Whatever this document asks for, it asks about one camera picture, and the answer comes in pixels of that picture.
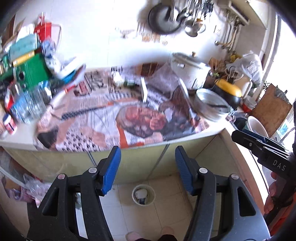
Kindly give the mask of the person's right hand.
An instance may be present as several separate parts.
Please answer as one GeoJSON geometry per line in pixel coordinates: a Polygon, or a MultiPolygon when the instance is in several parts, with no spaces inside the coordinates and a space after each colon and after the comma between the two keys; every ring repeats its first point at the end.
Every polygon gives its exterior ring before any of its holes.
{"type": "Polygon", "coordinates": [[[276,178],[277,174],[274,172],[271,172],[270,174],[271,178],[273,178],[274,182],[269,185],[269,194],[266,199],[265,205],[264,205],[264,213],[268,214],[270,211],[273,210],[274,208],[274,200],[273,198],[275,197],[276,194],[276,178]]]}

